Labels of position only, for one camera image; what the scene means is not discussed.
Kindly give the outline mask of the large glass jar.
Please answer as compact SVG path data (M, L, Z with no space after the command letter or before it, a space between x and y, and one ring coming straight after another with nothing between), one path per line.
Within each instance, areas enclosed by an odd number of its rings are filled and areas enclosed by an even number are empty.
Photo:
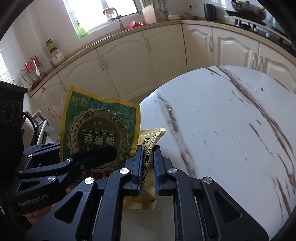
M51 61L54 67L61 65L65 61L65 57L62 52L60 52L57 47L55 47L52 39L46 41L46 46L51 55Z

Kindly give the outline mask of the black wok with lid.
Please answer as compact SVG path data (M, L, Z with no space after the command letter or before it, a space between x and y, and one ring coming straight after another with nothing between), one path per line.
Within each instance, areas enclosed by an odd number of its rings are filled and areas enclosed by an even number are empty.
M257 20L266 19L266 11L264 7L258 7L250 3L250 1L231 1L234 11L226 10L229 16L238 16L240 18L251 18Z

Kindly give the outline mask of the yellow seasoning packet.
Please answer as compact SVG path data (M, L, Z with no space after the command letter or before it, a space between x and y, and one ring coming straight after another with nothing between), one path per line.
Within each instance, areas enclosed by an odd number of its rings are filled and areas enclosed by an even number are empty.
M123 201L123 208L132 210L153 210L155 208L157 198L152 149L166 131L166 128L153 128L139 132L137 144L144 148L140 194L137 197L126 196Z

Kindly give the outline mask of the kitchen window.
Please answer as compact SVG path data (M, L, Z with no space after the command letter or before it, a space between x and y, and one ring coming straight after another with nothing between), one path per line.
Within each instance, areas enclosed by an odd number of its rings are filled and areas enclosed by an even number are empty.
M110 23L108 16L103 14L103 10L108 7L115 8L118 14L123 17L140 14L140 1L63 1L73 28L76 32L77 21L88 34L107 26Z

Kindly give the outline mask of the black electric kettle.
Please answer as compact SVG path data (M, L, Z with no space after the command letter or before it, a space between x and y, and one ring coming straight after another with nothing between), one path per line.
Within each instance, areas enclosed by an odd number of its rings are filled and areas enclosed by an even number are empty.
M204 4L204 15L208 21L216 21L217 12L216 7L213 4Z

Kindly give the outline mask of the red utensil rack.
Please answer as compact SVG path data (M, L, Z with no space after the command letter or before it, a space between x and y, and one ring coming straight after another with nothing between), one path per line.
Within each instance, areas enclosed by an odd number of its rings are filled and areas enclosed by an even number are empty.
M47 73L40 59L34 55L24 64L23 70L20 71L20 77L34 89L47 77Z

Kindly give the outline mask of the green dish soap bottle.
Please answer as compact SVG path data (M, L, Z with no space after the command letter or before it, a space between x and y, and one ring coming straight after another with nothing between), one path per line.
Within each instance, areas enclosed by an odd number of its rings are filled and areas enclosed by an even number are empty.
M79 39L88 35L88 32L86 32L84 30L84 28L80 25L80 23L78 21L77 21L77 25L76 25L76 33L77 33Z

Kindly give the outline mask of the green seaweed packet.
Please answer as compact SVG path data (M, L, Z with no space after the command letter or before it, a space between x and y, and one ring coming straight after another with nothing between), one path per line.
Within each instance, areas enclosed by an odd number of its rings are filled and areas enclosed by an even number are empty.
M73 86L62 115L60 161L72 154L110 145L116 148L117 156L111 161L99 161L84 171L95 179L108 177L135 155L139 130L140 105L102 98Z

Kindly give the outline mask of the wooden cutting board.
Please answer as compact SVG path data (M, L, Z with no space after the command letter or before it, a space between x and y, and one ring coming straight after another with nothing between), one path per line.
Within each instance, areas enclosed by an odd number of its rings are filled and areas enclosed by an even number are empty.
M144 16L144 21L147 24L157 23L156 13L154 11L154 5L150 4L142 9L142 14Z

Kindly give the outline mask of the stacked white dishes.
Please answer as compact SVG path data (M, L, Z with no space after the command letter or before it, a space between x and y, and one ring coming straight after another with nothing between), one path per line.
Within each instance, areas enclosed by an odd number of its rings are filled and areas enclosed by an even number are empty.
M168 20L180 20L182 17L175 11L169 11L167 18Z

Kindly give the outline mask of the round white marble table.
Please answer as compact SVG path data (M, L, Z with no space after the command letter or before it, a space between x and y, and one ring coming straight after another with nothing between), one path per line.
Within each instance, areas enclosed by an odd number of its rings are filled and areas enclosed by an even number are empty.
M182 74L140 104L161 152L212 177L274 240L295 209L295 84L238 66Z

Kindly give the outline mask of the chrome kitchen faucet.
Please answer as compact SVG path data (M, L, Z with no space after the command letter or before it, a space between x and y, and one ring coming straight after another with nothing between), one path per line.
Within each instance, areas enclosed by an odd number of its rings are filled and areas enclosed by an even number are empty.
M112 8L112 7L108 7L108 8L105 8L103 10L103 14L105 16L108 16L108 21L115 21L115 20L118 20L119 22L119 25L120 25L120 30L121 31L124 31L125 30L125 27L121 21L121 16L118 14L117 10L115 8Z

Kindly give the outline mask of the red plastic basin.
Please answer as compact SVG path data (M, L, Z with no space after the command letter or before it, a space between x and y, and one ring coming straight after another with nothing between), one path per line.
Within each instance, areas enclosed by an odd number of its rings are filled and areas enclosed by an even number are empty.
M145 26L145 25L147 25L147 23L132 21L127 27L125 27L125 29L130 30L130 29L137 28L137 27L142 27L142 26Z

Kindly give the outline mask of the lower cream base cabinets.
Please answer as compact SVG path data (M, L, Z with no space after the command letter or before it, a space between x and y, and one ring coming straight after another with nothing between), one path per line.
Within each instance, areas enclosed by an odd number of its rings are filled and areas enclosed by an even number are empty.
M29 96L55 122L70 87L136 100L203 67L261 71L295 91L295 51L284 37L206 21L174 21L127 30L93 43L53 70Z

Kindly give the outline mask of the green electric cooking pot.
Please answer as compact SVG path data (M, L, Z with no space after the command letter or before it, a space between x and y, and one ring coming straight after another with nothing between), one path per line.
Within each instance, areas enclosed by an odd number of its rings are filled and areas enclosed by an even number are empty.
M270 18L270 25L272 26L273 29L277 30L282 35L285 35L285 31L273 16Z

